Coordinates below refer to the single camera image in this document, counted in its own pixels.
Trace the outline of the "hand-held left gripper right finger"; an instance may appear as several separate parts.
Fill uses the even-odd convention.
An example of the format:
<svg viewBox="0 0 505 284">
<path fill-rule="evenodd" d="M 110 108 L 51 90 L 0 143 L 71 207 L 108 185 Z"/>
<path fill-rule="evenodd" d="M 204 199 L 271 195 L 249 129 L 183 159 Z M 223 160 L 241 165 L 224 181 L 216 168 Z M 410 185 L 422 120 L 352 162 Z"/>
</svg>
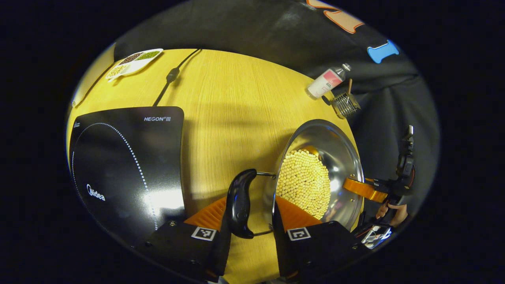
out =
<svg viewBox="0 0 505 284">
<path fill-rule="evenodd" d="M 368 247 L 339 222 L 322 222 L 279 196 L 272 221 L 283 280 L 323 280 L 369 254 Z"/>
</svg>

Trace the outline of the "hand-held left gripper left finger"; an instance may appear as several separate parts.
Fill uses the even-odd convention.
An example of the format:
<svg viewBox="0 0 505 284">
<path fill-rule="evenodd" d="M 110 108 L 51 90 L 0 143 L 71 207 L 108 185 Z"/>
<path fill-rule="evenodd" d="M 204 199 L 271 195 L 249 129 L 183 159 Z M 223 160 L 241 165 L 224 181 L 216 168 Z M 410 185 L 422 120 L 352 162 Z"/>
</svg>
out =
<svg viewBox="0 0 505 284">
<path fill-rule="evenodd" d="M 183 222 L 170 221 L 137 247 L 146 259 L 194 282 L 218 282 L 225 274 L 231 232 L 226 197 Z"/>
</svg>

